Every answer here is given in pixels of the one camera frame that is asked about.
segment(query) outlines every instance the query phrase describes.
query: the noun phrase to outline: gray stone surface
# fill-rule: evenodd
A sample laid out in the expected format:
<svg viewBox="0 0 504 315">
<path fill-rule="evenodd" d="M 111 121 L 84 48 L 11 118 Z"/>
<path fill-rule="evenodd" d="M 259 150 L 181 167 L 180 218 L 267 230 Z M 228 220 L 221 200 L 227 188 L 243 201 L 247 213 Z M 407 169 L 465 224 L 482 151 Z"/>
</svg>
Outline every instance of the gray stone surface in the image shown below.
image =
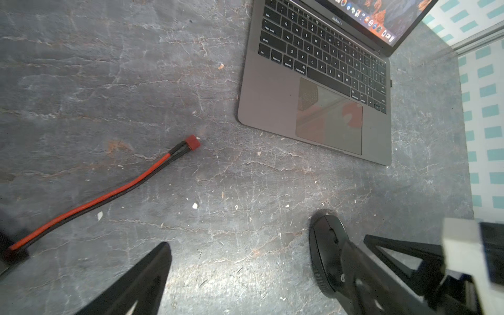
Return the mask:
<svg viewBox="0 0 504 315">
<path fill-rule="evenodd" d="M 187 135 L 202 142 L 31 246 L 0 279 L 3 313 L 72 314 L 161 241 L 173 264 L 160 314 L 344 313 L 312 276 L 316 209 L 358 244 L 367 233 L 439 243 L 443 217 L 472 217 L 446 44 L 420 24 L 391 59 L 387 168 L 236 121 L 251 4 L 0 2 L 2 230 L 19 239 Z"/>
</svg>

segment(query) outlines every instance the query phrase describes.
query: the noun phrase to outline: laptop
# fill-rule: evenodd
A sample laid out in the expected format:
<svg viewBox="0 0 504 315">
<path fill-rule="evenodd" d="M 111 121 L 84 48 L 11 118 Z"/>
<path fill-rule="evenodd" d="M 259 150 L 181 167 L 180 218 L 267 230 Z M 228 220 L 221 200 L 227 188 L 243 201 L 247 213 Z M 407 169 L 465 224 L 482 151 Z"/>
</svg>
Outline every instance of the laptop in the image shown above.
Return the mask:
<svg viewBox="0 0 504 315">
<path fill-rule="evenodd" d="M 437 0 L 255 0 L 238 120 L 392 163 L 389 57 Z"/>
</svg>

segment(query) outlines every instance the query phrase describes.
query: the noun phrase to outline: red wire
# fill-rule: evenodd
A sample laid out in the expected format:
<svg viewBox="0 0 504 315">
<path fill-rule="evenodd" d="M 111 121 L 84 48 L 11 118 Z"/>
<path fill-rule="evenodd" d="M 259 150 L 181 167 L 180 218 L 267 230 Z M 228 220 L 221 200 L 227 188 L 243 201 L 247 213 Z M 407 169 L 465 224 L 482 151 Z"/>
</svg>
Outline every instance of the red wire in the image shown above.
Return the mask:
<svg viewBox="0 0 504 315">
<path fill-rule="evenodd" d="M 137 177 L 137 179 L 133 180 L 132 182 L 130 183 L 127 183 L 126 185 L 120 187 L 120 188 L 117 188 L 116 190 L 114 191 L 111 191 L 109 192 L 108 194 L 105 194 L 101 197 L 98 197 L 96 198 L 95 200 L 93 201 L 90 201 L 80 207 L 77 207 L 75 209 L 72 209 L 70 211 L 68 211 L 67 213 L 65 214 L 62 214 L 54 219 L 52 219 L 51 221 L 47 222 L 46 224 L 42 225 L 41 227 L 39 227 L 38 229 L 36 229 L 35 231 L 33 231 L 31 234 L 29 234 L 28 236 L 24 237 L 23 239 L 21 239 L 20 241 L 12 244 L 9 249 L 10 250 L 17 250 L 18 248 L 20 248 L 21 246 L 25 245 L 26 243 L 28 243 L 29 241 L 33 240 L 34 238 L 36 238 L 37 236 L 39 236 L 40 234 L 42 234 L 45 230 L 49 229 L 50 227 L 52 227 L 54 224 L 78 213 L 78 212 L 81 212 L 82 210 L 86 210 L 88 209 L 89 207 L 92 207 L 94 205 L 96 205 L 97 203 L 100 203 L 102 201 L 104 201 L 105 199 L 107 198 L 110 198 L 114 195 L 117 195 L 119 194 L 120 192 L 122 191 L 125 191 L 127 190 L 128 188 L 130 188 L 131 186 L 137 184 L 139 181 L 141 181 L 142 179 L 144 179 L 145 177 L 147 177 L 150 173 L 152 173 L 156 168 L 158 168 L 159 165 L 163 164 L 164 161 L 166 161 L 171 155 L 168 153 L 166 154 L 165 156 L 163 156 L 159 161 L 156 162 L 156 164 L 152 165 L 145 173 L 143 173 L 142 175 L 140 175 L 139 177 Z"/>
</svg>

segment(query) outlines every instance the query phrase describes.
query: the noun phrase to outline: laptop logo text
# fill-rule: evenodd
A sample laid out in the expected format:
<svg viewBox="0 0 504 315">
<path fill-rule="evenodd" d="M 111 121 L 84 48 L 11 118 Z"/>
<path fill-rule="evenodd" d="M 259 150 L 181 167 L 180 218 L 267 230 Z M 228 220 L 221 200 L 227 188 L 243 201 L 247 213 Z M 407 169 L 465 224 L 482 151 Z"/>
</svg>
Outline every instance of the laptop logo text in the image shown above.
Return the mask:
<svg viewBox="0 0 504 315">
<path fill-rule="evenodd" d="M 338 20 L 337 17 L 333 17 L 333 21 L 336 22 L 336 23 L 338 23 L 339 25 L 343 25 L 343 23 L 341 23 L 341 21 Z"/>
</svg>

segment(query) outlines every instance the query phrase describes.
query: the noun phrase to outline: computer mouse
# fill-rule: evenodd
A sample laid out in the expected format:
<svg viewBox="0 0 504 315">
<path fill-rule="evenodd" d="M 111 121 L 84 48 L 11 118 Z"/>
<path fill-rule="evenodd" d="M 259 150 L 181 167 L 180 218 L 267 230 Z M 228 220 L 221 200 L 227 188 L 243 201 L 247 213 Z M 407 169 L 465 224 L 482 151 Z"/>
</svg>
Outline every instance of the computer mouse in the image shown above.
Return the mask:
<svg viewBox="0 0 504 315">
<path fill-rule="evenodd" d="M 345 289 L 345 274 L 341 267 L 341 250 L 349 241 L 345 227 L 333 215 L 324 215 L 310 228 L 309 245 L 311 265 L 321 292 L 329 298 L 340 300 Z"/>
</svg>

